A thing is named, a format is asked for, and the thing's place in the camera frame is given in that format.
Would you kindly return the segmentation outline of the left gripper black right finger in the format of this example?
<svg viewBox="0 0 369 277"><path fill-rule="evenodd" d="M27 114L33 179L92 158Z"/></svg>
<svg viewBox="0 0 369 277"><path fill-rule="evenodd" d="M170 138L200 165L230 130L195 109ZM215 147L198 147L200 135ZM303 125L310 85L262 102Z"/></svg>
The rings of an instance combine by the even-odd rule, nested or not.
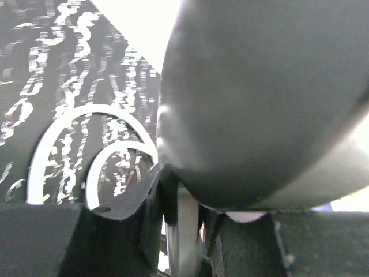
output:
<svg viewBox="0 0 369 277"><path fill-rule="evenodd" d="M213 276L368 276L368 213L272 212L236 223L209 211Z"/></svg>

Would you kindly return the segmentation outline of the grey shower head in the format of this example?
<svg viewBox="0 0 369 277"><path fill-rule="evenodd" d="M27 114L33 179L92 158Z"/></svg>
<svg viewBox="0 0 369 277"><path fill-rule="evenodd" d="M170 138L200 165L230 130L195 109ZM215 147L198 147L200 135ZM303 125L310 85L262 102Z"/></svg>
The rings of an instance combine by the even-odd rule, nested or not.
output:
<svg viewBox="0 0 369 277"><path fill-rule="evenodd" d="M173 276L199 274L209 211L249 223L365 188L368 2L182 1L157 147Z"/></svg>

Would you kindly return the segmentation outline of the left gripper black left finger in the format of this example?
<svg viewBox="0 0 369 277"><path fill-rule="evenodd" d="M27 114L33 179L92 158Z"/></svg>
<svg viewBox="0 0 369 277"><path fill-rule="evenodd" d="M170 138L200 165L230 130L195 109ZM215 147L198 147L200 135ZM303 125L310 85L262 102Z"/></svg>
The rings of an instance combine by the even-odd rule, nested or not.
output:
<svg viewBox="0 0 369 277"><path fill-rule="evenodd" d="M93 210L77 205L1 206L2 276L156 276L162 211L154 167Z"/></svg>

